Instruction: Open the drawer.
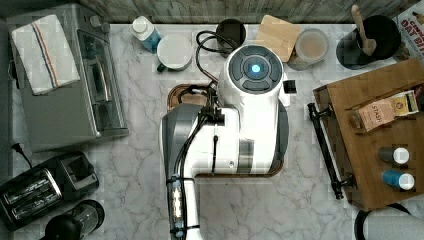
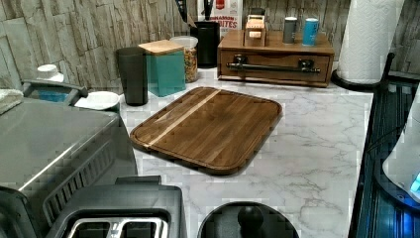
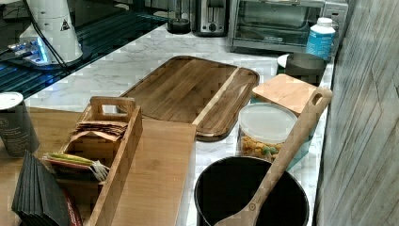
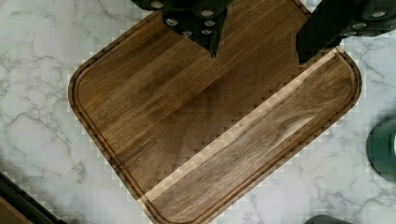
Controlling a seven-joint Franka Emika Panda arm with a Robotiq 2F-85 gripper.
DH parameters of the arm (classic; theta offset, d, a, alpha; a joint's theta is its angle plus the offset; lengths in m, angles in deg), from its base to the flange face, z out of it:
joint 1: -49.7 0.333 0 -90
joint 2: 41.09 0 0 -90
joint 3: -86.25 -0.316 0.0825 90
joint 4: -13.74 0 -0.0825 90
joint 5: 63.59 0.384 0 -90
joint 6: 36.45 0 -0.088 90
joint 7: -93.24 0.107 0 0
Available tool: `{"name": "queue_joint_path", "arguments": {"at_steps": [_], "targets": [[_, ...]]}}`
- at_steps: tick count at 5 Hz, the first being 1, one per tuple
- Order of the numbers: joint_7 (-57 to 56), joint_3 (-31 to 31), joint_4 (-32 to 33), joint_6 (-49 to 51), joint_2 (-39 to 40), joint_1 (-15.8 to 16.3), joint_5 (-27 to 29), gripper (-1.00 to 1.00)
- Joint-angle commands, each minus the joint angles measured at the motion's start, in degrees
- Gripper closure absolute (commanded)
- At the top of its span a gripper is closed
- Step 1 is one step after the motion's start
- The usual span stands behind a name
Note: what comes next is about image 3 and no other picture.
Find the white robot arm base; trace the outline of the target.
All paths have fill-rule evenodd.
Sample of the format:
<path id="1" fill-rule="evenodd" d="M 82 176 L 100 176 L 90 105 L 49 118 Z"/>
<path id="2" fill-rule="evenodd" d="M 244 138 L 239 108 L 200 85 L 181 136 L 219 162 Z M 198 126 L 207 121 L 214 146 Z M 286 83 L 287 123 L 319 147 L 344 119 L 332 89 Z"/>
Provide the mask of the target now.
<path id="1" fill-rule="evenodd" d="M 8 48 L 37 65 L 71 64 L 82 55 L 67 0 L 23 0 L 31 25 Z"/>

